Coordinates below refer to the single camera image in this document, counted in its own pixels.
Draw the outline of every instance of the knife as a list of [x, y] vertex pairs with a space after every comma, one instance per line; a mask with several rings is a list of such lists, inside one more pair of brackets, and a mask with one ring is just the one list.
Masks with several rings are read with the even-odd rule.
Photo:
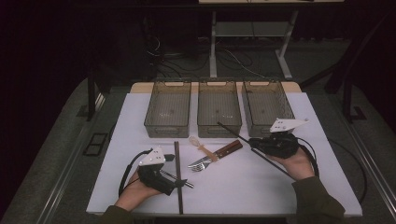
[[[239, 142], [239, 140], [235, 140], [235, 141], [231, 142], [230, 144], [228, 144], [227, 146], [222, 147], [221, 149], [215, 151], [213, 154], [215, 154], [215, 156], [218, 158], [218, 160], [220, 160], [221, 158], [224, 158], [225, 156], [230, 155], [231, 153], [235, 152], [236, 150], [238, 150], [239, 148], [242, 148], [242, 147], [243, 146], [242, 146], [241, 142]], [[212, 160], [210, 159], [210, 157], [205, 156], [205, 157], [201, 158], [200, 160], [193, 162], [188, 167], [191, 168], [191, 167], [196, 166], [199, 163], [204, 162], [204, 161], [212, 161]]]

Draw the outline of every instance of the background desk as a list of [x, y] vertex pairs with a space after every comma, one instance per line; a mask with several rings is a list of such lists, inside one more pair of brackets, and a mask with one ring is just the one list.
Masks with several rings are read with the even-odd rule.
[[[247, 144], [243, 143], [242, 149], [224, 160], [211, 164], [208, 169], [194, 173], [187, 169], [187, 165], [204, 155], [192, 146], [187, 138], [150, 139], [143, 125], [150, 94], [141, 93], [143, 89], [149, 91], [144, 88], [149, 85], [135, 84], [132, 88], [133, 93], [128, 94], [125, 99], [87, 208], [88, 213], [102, 214], [117, 200], [125, 167], [138, 152], [161, 146], [164, 153], [174, 153], [174, 141], [180, 144], [181, 176], [195, 186], [194, 189], [183, 188], [185, 215], [284, 217], [295, 213], [295, 194], [291, 186], [293, 180], [251, 152]], [[361, 206], [332, 152], [306, 94], [298, 92], [298, 86], [295, 84], [285, 83], [285, 87], [294, 90], [287, 95], [295, 117], [310, 120], [293, 133], [307, 140], [316, 150], [323, 184], [345, 207], [347, 216], [361, 216]], [[197, 99], [198, 94], [193, 92], [190, 135], [195, 136], [197, 136]], [[243, 109], [241, 115], [243, 121], [241, 135], [248, 137]], [[233, 140], [233, 138], [200, 139], [212, 151]], [[166, 163], [163, 169], [169, 173], [176, 173], [172, 162]], [[175, 190], [171, 196], [152, 197], [134, 212], [148, 216], [177, 216], [177, 191]]]

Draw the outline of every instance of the human hand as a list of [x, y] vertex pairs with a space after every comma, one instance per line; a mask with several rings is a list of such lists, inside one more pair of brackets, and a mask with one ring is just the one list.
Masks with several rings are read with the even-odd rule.
[[137, 173], [137, 169], [136, 171], [134, 171], [134, 174], [129, 179], [128, 186], [124, 189], [121, 196], [114, 204], [129, 212], [134, 210], [147, 198], [153, 195], [161, 194], [158, 190], [147, 187], [139, 180], [139, 174]]
[[287, 159], [281, 159], [279, 157], [268, 155], [267, 158], [282, 164], [286, 168], [286, 171], [289, 173], [291, 178], [294, 180], [302, 180], [315, 175], [311, 166], [311, 161], [300, 147], [298, 148], [296, 154]]

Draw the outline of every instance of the green sleeve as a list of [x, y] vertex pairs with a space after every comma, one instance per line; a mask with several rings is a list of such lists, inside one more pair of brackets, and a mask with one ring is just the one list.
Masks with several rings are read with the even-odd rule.
[[132, 214], [120, 207], [111, 205], [100, 217], [99, 224], [131, 224]]
[[297, 197], [297, 223], [344, 223], [344, 207], [329, 195], [318, 177], [292, 185]]

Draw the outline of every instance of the translucent storage bin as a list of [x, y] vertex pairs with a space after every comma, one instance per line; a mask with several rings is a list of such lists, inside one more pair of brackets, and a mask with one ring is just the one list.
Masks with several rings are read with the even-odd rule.
[[150, 138], [189, 137], [191, 80], [157, 78], [151, 93], [145, 127]]
[[233, 132], [242, 126], [236, 82], [228, 77], [200, 78], [198, 92], [198, 136], [202, 138], [235, 138], [218, 125], [221, 122]]
[[268, 137], [276, 119], [294, 119], [282, 83], [278, 80], [246, 77], [242, 98], [250, 137]]

